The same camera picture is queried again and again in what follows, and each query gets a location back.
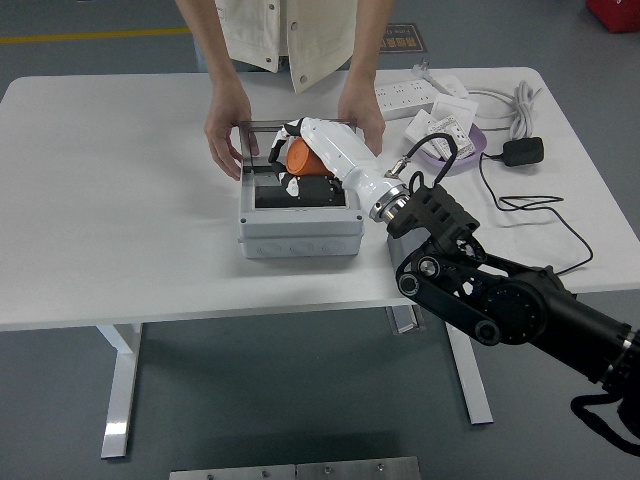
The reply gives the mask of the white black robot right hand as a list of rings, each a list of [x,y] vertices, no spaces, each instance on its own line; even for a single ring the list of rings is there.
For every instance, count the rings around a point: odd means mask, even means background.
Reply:
[[[401,180],[386,178],[365,164],[376,157],[347,124],[309,117],[284,123],[273,141],[270,163],[278,159],[290,137],[302,138],[342,186],[357,193],[362,210],[374,221],[380,222],[382,212],[393,202],[409,197]]]

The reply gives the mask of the person's left hand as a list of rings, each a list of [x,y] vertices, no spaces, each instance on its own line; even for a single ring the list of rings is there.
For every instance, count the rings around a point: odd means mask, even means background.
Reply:
[[[382,152],[386,123],[372,84],[346,82],[338,103],[338,118],[362,130],[365,145],[375,156]]]

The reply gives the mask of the person's right hand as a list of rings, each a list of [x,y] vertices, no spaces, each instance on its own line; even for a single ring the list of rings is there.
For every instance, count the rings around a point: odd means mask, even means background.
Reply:
[[[213,86],[204,134],[213,161],[235,181],[240,179],[242,154],[233,146],[231,133],[251,119],[250,100],[238,79],[224,80]]]

